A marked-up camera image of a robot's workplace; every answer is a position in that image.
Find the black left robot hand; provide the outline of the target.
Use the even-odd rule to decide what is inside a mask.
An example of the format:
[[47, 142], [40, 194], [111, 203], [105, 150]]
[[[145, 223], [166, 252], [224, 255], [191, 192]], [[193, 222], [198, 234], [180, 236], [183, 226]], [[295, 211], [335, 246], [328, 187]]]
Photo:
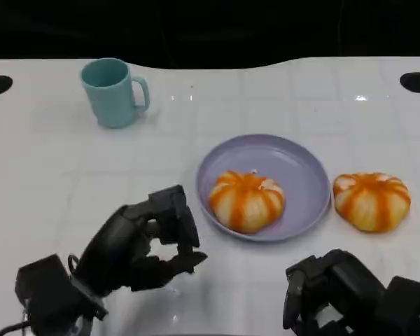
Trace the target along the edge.
[[121, 206], [85, 248], [73, 275], [95, 295], [167, 285], [207, 259], [182, 185]]

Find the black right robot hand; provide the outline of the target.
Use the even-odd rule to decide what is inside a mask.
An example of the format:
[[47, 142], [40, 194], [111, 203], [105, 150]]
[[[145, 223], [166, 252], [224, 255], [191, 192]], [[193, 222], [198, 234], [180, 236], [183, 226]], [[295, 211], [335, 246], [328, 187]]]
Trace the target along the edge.
[[350, 252], [311, 255], [286, 269], [283, 328], [295, 335], [397, 335], [376, 314], [385, 287]]

